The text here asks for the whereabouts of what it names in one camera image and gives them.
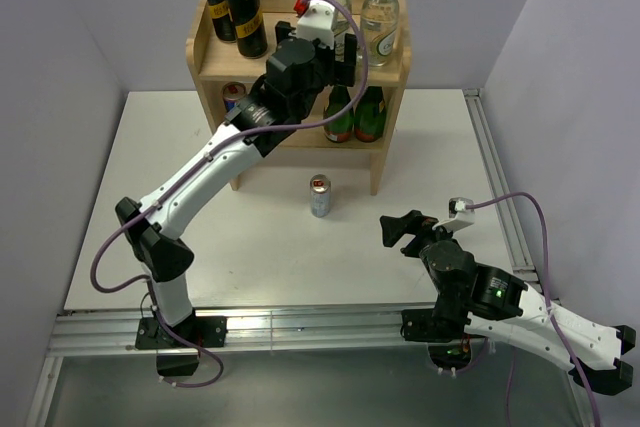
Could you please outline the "silver can front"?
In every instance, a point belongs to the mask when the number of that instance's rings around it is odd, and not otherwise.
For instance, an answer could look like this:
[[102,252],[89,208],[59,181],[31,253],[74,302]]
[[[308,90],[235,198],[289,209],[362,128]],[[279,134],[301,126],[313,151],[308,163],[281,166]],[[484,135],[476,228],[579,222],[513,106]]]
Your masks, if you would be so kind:
[[241,82],[228,82],[222,89],[222,99],[225,110],[230,112],[240,100],[247,95],[246,87]]

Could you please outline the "silver can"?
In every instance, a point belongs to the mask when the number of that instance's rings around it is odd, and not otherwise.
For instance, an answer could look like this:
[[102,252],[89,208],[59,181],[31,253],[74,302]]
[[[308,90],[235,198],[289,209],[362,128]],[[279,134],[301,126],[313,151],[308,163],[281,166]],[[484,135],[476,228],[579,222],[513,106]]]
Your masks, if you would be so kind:
[[225,110],[230,112],[240,100],[247,95],[246,87],[241,82],[228,82],[222,89],[222,99]]
[[310,208],[314,217],[322,218],[329,214],[331,208],[331,181],[318,174],[310,179]]

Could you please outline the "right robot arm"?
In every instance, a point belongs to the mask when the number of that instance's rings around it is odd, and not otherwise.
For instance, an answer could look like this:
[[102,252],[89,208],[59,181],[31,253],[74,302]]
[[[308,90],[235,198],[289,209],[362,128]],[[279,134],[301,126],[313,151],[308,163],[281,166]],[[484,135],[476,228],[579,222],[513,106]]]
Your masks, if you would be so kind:
[[547,303],[515,275],[476,261],[446,222],[418,210],[383,216],[380,225],[387,248],[411,236],[401,252],[422,262],[437,292],[433,307],[402,312],[405,340],[446,343],[485,337],[553,363],[598,394],[615,396],[632,386],[633,368],[623,356],[635,346],[633,328],[603,326]]

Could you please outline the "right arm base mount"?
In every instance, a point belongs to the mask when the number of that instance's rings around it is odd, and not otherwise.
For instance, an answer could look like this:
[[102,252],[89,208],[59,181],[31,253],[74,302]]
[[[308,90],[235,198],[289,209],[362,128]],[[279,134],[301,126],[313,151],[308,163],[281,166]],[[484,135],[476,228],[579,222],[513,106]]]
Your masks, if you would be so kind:
[[404,309],[401,319],[402,338],[425,343],[429,360],[439,374],[466,372],[492,349],[487,338],[465,333],[461,324],[437,319],[433,308]]

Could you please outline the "clear bottle green cap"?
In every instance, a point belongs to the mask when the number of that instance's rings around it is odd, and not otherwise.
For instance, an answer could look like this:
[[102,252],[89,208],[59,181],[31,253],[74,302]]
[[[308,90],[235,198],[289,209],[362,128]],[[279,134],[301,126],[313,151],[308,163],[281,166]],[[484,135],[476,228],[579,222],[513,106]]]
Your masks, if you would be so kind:
[[366,42],[368,64],[385,65],[394,50],[399,22],[398,0],[364,0],[360,14],[360,30]]

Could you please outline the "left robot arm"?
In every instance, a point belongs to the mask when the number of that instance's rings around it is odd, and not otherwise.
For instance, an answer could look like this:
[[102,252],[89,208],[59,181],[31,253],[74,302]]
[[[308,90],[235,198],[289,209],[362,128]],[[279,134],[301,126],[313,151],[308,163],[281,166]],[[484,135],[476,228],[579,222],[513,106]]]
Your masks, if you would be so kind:
[[151,283],[159,335],[172,346],[187,344],[195,333],[186,281],[195,255],[181,239],[189,223],[232,178],[308,127],[306,119],[326,87],[357,83],[356,56],[365,50],[360,30],[346,35],[342,60],[335,56],[329,28],[280,22],[276,34],[265,73],[226,114],[209,143],[154,192],[116,205],[122,231]]

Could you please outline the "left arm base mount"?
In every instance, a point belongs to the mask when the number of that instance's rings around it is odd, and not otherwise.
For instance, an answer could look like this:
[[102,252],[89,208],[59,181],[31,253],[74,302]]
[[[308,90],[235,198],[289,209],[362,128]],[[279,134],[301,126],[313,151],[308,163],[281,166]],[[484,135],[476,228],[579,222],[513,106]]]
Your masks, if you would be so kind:
[[[216,383],[223,375],[224,364],[213,349],[224,346],[226,334],[224,316],[192,314],[167,331],[154,315],[139,321],[134,349],[156,352],[156,371],[161,381],[176,388],[200,388]],[[187,382],[186,378],[193,376],[204,360],[214,362],[218,372],[206,381]]]

